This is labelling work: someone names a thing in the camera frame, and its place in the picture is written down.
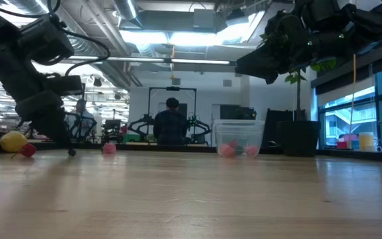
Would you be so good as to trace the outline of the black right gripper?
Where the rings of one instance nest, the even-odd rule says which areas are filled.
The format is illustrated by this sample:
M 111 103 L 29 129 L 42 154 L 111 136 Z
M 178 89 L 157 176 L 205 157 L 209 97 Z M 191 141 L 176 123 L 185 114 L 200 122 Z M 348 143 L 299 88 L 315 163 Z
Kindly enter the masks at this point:
M 266 76 L 266 83 L 273 84 L 278 74 L 297 69 L 306 71 L 312 61 L 313 42 L 298 16 L 278 11 L 268 20 L 265 32 L 267 53 L 257 49 L 237 59 L 236 73 Z

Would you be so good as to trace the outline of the red cherry with stem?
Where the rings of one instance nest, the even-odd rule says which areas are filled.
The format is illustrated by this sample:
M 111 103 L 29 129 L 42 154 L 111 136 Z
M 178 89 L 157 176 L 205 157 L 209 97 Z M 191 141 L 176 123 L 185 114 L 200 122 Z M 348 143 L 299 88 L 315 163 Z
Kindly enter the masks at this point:
M 34 145 L 27 143 L 24 144 L 13 156 L 22 155 L 24 157 L 32 157 L 36 153 L 37 149 Z

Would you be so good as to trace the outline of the black plant pot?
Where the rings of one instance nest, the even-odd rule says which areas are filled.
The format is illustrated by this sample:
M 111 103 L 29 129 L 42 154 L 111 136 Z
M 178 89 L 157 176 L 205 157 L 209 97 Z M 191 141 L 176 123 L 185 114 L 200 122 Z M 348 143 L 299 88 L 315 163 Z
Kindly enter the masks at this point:
M 319 121 L 280 121 L 278 140 L 283 153 L 291 157 L 314 157 L 320 135 Z

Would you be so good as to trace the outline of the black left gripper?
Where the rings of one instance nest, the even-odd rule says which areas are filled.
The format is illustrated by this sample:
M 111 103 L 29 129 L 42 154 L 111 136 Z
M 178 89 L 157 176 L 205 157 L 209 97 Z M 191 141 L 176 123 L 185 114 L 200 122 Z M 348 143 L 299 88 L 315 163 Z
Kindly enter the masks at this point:
M 31 126 L 47 136 L 57 146 L 69 149 L 70 136 L 64 125 L 65 111 L 62 97 L 83 93 L 79 76 L 42 75 L 36 90 L 29 90 L 19 100 L 15 110 L 23 120 L 31 120 Z

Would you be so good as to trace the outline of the clear plastic tupperware container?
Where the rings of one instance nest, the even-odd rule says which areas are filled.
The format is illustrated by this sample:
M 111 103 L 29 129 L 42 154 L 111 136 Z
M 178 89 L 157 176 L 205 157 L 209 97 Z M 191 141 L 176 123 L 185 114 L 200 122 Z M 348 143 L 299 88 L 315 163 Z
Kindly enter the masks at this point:
M 244 149 L 250 145 L 261 148 L 265 122 L 255 119 L 216 119 L 213 124 L 216 149 L 233 139 Z

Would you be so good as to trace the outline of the person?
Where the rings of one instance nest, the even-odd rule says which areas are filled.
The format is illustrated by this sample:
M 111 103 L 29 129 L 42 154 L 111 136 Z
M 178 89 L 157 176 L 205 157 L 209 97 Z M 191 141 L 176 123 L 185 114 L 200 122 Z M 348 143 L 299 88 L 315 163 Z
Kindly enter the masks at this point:
M 187 119 L 178 111 L 179 101 L 176 98 L 166 100 L 167 109 L 159 112 L 154 119 L 153 135 L 158 145 L 185 144 Z
M 80 99 L 76 102 L 76 109 L 68 112 L 64 124 L 72 139 L 86 140 L 95 129 L 97 122 L 86 109 L 86 101 Z

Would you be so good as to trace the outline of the black panel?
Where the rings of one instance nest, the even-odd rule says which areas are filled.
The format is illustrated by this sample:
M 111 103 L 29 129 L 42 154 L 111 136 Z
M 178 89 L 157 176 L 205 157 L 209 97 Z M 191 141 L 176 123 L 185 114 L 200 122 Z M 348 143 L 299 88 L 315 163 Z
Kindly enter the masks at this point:
M 302 129 L 304 122 L 307 121 L 306 116 L 300 120 L 294 121 L 294 112 L 267 110 L 265 128 L 263 132 L 262 146 L 268 148 L 267 143 L 274 141 L 278 144 L 278 148 L 291 150 L 302 145 L 303 141 L 299 139 L 297 130 Z

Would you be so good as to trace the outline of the yellow cylinder container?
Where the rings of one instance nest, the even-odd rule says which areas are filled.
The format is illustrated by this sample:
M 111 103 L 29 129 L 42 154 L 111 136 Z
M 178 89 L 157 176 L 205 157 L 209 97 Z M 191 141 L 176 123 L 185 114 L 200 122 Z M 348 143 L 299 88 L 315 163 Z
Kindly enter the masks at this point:
M 375 149 L 373 132 L 359 133 L 359 148 L 361 151 L 373 151 Z

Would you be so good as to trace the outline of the green leafy plant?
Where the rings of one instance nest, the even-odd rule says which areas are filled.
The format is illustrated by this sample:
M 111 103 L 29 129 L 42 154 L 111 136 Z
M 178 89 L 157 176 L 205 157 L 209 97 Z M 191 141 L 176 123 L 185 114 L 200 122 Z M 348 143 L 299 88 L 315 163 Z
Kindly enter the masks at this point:
M 318 55 L 314 54 L 313 60 L 298 63 L 298 57 L 306 57 L 304 48 L 314 46 L 312 41 L 307 41 L 302 46 L 297 46 L 295 42 L 289 39 L 287 34 L 281 32 L 262 34 L 261 38 L 262 42 L 259 44 L 259 48 L 267 48 L 270 50 L 270 53 L 280 61 L 278 74 L 288 72 L 285 82 L 296 84 L 297 86 L 296 116 L 294 120 L 300 120 L 302 118 L 300 107 L 301 82 L 306 81 L 306 78 L 301 72 L 306 72 L 307 66 L 310 66 L 311 69 L 316 72 L 331 70 L 336 66 L 336 59 L 332 57 L 317 58 Z

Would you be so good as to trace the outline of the yellow lemon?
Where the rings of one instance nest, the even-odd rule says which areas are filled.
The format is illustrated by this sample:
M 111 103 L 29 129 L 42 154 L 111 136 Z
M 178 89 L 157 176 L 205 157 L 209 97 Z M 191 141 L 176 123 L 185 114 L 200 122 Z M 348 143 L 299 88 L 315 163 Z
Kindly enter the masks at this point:
M 10 131 L 0 139 L 2 150 L 8 153 L 16 153 L 25 144 L 27 144 L 26 137 L 18 131 Z

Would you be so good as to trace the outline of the black background robot rig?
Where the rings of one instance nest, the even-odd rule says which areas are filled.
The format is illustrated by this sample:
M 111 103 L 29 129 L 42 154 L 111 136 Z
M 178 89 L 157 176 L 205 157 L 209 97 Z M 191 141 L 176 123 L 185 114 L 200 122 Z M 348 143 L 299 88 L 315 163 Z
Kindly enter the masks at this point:
M 193 112 L 188 116 L 187 118 L 187 130 L 191 131 L 192 134 L 190 137 L 186 137 L 185 139 L 185 145 L 189 146 L 199 146 L 199 145 L 205 145 L 209 147 L 209 143 L 206 141 L 206 135 L 210 134 L 212 132 L 211 127 L 200 121 L 198 116 L 196 115 L 196 104 L 197 104 L 197 89 L 196 88 L 181 88 L 178 86 L 167 86 L 167 87 L 150 87 L 148 91 L 148 98 L 147 98 L 147 111 L 143 114 L 143 116 L 136 120 L 132 121 L 131 123 L 127 124 L 127 131 L 131 131 L 133 133 L 136 133 L 139 136 L 139 140 L 135 141 L 134 139 L 130 139 L 129 143 L 146 143 L 147 145 L 150 145 L 151 143 L 155 143 L 156 141 L 154 139 L 151 139 L 150 137 L 150 127 L 154 124 L 154 118 L 152 117 L 151 113 L 151 100 L 154 96 L 156 96 L 156 93 L 152 94 L 153 90 L 165 90 L 170 92 L 180 92 L 185 91 L 188 93 L 189 91 L 192 91 L 194 95 L 192 96 L 192 99 L 194 101 L 194 108 Z

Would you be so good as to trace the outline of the black office chair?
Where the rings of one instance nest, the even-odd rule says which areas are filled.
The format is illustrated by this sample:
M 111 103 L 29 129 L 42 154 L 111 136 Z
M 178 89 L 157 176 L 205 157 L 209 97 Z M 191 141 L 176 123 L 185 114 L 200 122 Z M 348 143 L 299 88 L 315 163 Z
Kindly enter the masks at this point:
M 123 141 L 121 135 L 121 120 L 120 119 L 107 119 L 103 125 L 102 143 L 116 143 L 120 144 Z

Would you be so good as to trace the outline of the long ceiling light tube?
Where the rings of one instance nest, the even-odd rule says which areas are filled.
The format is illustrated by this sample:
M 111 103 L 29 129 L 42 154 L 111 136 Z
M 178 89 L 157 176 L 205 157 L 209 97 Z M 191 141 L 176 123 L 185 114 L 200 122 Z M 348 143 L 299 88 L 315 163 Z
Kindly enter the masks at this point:
M 173 64 L 213 64 L 221 66 L 235 66 L 234 61 L 228 60 L 200 60 L 185 58 L 141 58 L 141 57 L 109 57 L 108 61 L 118 62 L 148 62 L 148 63 L 173 63 Z

